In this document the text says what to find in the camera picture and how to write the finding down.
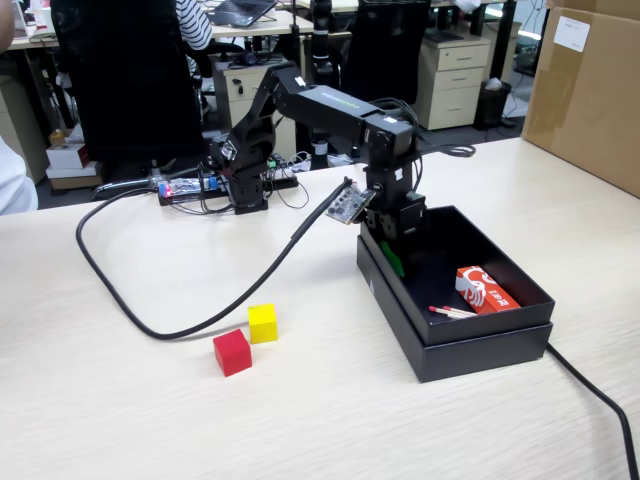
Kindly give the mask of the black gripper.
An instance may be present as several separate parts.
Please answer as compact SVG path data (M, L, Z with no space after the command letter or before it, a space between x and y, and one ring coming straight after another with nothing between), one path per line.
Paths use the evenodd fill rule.
M393 168L369 165L364 169L374 197L365 208L368 230L382 240L379 248L398 277L405 271L401 258L387 241L400 241L427 225L425 197L414 190L412 164Z

